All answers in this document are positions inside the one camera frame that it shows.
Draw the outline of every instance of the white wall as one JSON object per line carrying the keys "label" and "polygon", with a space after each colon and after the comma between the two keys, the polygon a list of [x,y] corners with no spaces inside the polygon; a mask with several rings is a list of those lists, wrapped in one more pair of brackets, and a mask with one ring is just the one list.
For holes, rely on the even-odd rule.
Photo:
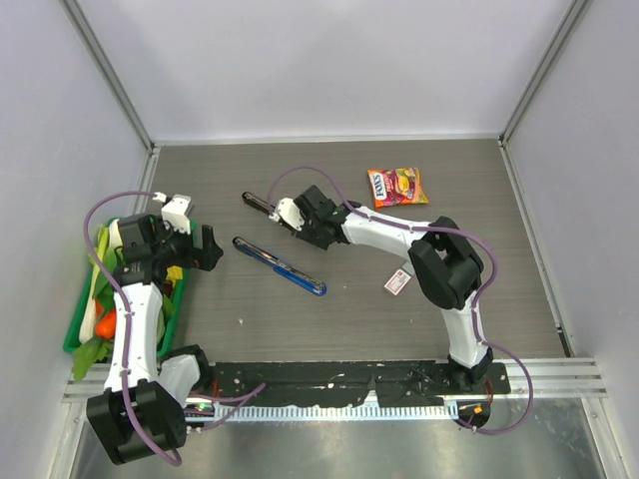
{"label": "white wall", "polygon": [[639,469],[639,3],[597,0],[511,142],[577,350]]}
{"label": "white wall", "polygon": [[1,475],[43,478],[88,272],[84,214],[136,185],[145,152],[58,2],[2,2],[0,68]]}
{"label": "white wall", "polygon": [[155,140],[501,133],[570,0],[81,0]]}

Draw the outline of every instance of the snack package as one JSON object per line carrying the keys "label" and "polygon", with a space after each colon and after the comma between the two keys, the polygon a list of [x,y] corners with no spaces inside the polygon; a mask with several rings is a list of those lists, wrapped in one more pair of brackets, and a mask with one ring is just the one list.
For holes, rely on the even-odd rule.
{"label": "snack package", "polygon": [[376,208],[428,203],[418,168],[368,170],[368,178]]}

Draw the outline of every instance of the wood grain surface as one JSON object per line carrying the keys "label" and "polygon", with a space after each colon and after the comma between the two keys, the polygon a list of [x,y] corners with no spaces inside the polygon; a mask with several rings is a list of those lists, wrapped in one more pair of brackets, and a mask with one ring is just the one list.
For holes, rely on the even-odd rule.
{"label": "wood grain surface", "polygon": [[[192,218],[212,225],[225,251],[213,271],[191,275],[176,345],[197,343],[210,360],[220,361],[446,357],[443,319],[416,278],[398,296],[383,289],[401,258],[367,246],[334,244],[324,251],[292,238],[242,202],[244,191],[265,198],[276,176],[304,164],[325,169],[349,199],[367,206],[372,206],[367,169],[419,167],[430,204],[382,212],[415,221],[446,215],[481,236],[500,265],[495,285],[481,302],[487,337],[521,357],[563,356],[492,140],[163,148],[153,190],[191,196]],[[313,184],[339,203],[327,181],[313,172],[287,177],[277,198],[294,198]],[[328,293],[314,296],[235,250],[235,236],[323,280]]]}

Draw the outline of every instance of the tomato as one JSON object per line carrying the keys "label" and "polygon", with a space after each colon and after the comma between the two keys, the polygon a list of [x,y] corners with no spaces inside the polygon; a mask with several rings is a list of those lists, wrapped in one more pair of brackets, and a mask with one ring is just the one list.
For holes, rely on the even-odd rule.
{"label": "tomato", "polygon": [[117,313],[111,309],[96,326],[96,334],[104,339],[113,339],[116,336]]}

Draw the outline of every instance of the metal floor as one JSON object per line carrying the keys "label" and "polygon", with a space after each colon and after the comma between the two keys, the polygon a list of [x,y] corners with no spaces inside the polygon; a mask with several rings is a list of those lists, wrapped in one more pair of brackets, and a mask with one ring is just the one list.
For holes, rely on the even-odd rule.
{"label": "metal floor", "polygon": [[[348,197],[371,206],[366,170],[419,167],[430,204],[384,209],[416,221],[453,218],[496,250],[500,274],[481,303],[484,331],[521,357],[562,357],[550,309],[497,142],[425,141],[165,147],[153,191],[193,198],[193,218],[212,225],[225,256],[195,271],[175,344],[198,343],[210,360],[375,360],[444,358],[440,312],[416,279],[399,296],[382,286],[403,261],[365,246],[328,251],[293,239],[245,206],[244,191],[265,197],[279,173],[314,164],[334,175]],[[313,172],[285,179],[279,197],[317,184]],[[316,297],[236,251],[254,242],[326,282]]]}
{"label": "metal floor", "polygon": [[[524,400],[498,399],[490,425]],[[179,468],[153,457],[114,466],[85,427],[72,479],[595,479],[604,472],[580,399],[537,399],[515,432],[486,437],[452,421],[233,424],[189,436]]]}

